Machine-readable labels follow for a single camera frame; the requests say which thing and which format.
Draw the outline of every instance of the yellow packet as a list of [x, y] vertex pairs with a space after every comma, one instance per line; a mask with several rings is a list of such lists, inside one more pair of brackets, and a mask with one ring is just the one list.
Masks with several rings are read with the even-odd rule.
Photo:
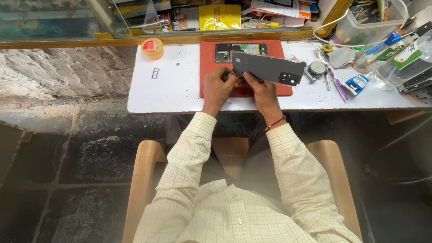
[[240, 5], [200, 6], [200, 30], [240, 29]]

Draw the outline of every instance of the white table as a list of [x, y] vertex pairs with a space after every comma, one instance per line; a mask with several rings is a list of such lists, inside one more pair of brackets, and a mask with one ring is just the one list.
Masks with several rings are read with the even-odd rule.
[[[310, 64], [319, 61], [314, 48], [321, 44], [307, 42], [282, 43], [285, 58], [291, 54]], [[130, 86], [127, 109], [133, 114], [164, 112], [200, 111], [204, 99], [199, 98], [200, 45], [166, 45], [162, 58], [147, 59], [138, 46], [132, 83]], [[159, 69], [157, 79], [151, 79], [153, 70]], [[351, 66], [335, 70], [336, 76], [344, 82], [357, 74]], [[324, 79], [314, 84], [303, 76], [300, 85], [293, 88], [292, 96], [278, 97], [280, 107], [287, 111], [330, 111], [330, 110], [395, 110], [427, 109], [432, 110], [432, 97], [428, 104], [401, 95], [395, 88], [385, 91], [369, 83], [357, 96], [348, 94], [346, 103], [339, 95], [334, 83], [327, 90]], [[252, 98], [229, 98], [222, 111], [255, 111]]]

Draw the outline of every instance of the beige plastic chair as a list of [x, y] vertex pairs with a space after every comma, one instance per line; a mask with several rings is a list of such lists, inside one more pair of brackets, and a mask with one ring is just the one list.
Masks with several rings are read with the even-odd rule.
[[[224, 170], [239, 179], [248, 153], [248, 139], [243, 137], [213, 138], [212, 145]], [[306, 148], [324, 167], [330, 179], [336, 206], [345, 218], [343, 224], [360, 240], [360, 226], [354, 207], [353, 196], [346, 176], [339, 147], [334, 141], [322, 140], [306, 145]], [[150, 203], [153, 170], [156, 162], [165, 162], [164, 147], [155, 141], [142, 141], [138, 146], [129, 204], [124, 225], [123, 243], [132, 243], [145, 206]]]

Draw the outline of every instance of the gray phone back panel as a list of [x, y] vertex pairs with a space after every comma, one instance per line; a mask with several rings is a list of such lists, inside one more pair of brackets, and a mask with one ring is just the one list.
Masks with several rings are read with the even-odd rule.
[[231, 51], [231, 63], [234, 73], [243, 76], [249, 71], [257, 79], [298, 86], [302, 79], [306, 63], [298, 60], [273, 58], [239, 51]]

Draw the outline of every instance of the red mat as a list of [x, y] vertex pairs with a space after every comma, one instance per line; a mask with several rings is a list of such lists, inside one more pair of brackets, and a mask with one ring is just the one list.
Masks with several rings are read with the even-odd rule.
[[[232, 69], [231, 63], [216, 63], [214, 62], [214, 45], [216, 43], [266, 43], [269, 56], [277, 58], [285, 58], [283, 54], [282, 44], [275, 40], [261, 41], [240, 41], [240, 42], [201, 42], [200, 43], [200, 98], [204, 98], [204, 75], [212, 72], [220, 65], [226, 65]], [[292, 88], [285, 85], [276, 85], [276, 93], [278, 96], [292, 95]], [[249, 87], [239, 87], [235, 84], [229, 97], [252, 97], [254, 94]]]

